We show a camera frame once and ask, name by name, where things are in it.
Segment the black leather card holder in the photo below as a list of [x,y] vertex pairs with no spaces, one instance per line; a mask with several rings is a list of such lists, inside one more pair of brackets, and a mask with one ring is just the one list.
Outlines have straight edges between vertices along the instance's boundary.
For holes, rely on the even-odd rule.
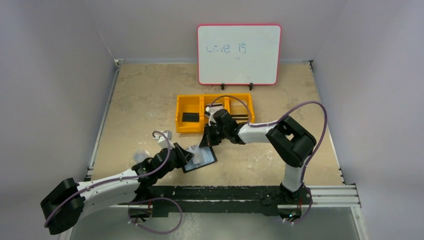
[[199,145],[192,145],[185,150],[193,154],[193,156],[182,168],[184,173],[188,173],[217,162],[216,155],[211,146],[199,147]]

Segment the silver VIP diamond card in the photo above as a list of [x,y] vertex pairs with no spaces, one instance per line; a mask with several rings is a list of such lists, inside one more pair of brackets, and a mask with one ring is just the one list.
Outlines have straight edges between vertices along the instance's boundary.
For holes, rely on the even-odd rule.
[[216,108],[216,112],[217,112],[221,109],[224,109],[224,104],[221,103],[221,102],[215,102],[213,104],[207,104],[206,107],[214,107],[214,108]]

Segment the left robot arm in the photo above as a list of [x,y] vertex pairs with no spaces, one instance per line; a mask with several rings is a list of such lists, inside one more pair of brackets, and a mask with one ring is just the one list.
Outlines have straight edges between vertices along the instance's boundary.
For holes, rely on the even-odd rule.
[[114,205],[162,201],[165,195],[153,195],[151,187],[169,172],[184,168],[193,157],[194,153],[175,143],[113,176],[83,182],[64,179],[40,203],[44,227],[57,235],[78,220]]

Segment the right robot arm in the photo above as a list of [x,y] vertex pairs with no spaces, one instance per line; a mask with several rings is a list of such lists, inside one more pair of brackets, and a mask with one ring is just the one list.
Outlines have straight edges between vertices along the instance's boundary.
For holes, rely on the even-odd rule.
[[236,122],[226,109],[219,109],[209,115],[199,146],[217,146],[222,140],[237,145],[270,143],[285,162],[280,191],[282,200],[292,204],[300,198],[305,164],[315,153],[317,141],[291,116],[274,123],[248,124]]

